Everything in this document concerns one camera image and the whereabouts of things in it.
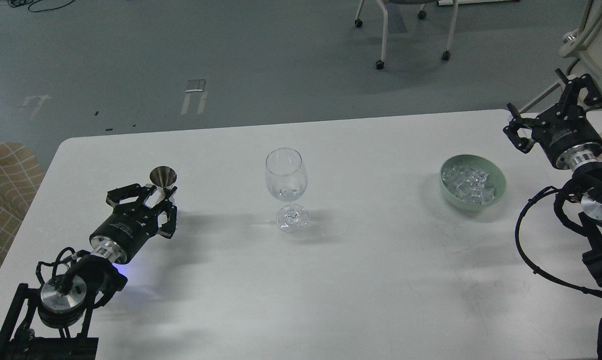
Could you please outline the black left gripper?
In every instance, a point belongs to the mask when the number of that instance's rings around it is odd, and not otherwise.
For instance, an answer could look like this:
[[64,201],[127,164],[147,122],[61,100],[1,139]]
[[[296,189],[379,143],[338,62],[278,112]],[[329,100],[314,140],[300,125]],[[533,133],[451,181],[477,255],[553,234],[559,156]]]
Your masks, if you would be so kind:
[[[148,239],[155,236],[171,239],[177,224],[178,208],[174,199],[177,189],[161,187],[154,207],[146,205],[151,196],[151,185],[133,183],[107,191],[106,203],[114,210],[90,235],[93,251],[100,254],[100,249],[106,249],[105,257],[110,262],[125,265]],[[123,203],[132,198],[136,200]]]

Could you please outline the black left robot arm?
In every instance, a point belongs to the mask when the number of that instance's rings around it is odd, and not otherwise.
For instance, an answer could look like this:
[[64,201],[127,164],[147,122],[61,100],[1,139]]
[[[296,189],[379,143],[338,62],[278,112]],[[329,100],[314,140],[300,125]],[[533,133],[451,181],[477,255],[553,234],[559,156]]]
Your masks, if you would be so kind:
[[91,249],[66,247],[54,261],[38,262],[39,287],[18,285],[0,329],[0,360],[94,360],[93,312],[127,285],[118,265],[129,264],[148,239],[173,237],[176,190],[173,183],[134,183],[107,192],[112,214],[90,235]]

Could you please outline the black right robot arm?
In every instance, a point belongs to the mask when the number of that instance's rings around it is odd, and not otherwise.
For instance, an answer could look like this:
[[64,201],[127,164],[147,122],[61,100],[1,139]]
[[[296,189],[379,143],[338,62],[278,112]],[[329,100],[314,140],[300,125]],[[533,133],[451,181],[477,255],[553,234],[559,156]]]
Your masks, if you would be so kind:
[[[539,144],[551,166],[571,171],[562,186],[547,186],[530,198],[515,224],[515,246],[532,273],[544,279],[602,299],[602,137],[587,119],[587,113],[602,109],[602,92],[591,75],[566,76],[556,69],[557,88],[562,88],[557,103],[536,115],[522,116],[513,104],[507,109],[511,120],[503,128],[514,148],[529,153]],[[561,225],[587,239],[590,249],[582,262],[598,288],[571,284],[536,265],[525,253],[519,237],[523,219],[541,199],[554,195],[553,209]]]

